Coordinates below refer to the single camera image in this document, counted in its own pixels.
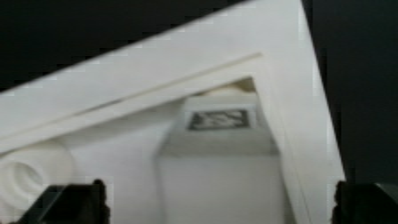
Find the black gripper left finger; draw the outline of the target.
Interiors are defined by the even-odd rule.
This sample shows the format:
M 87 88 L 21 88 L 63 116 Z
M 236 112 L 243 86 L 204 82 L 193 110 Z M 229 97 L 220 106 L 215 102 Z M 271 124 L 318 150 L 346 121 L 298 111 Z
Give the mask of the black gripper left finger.
M 110 224 L 106 185 L 51 185 L 16 221 L 16 224 Z

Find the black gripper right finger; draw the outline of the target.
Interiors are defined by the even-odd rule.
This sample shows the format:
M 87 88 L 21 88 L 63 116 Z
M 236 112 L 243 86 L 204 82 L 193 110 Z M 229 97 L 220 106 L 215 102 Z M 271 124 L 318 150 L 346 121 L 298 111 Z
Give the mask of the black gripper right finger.
M 330 224 L 398 224 L 398 185 L 339 181 Z

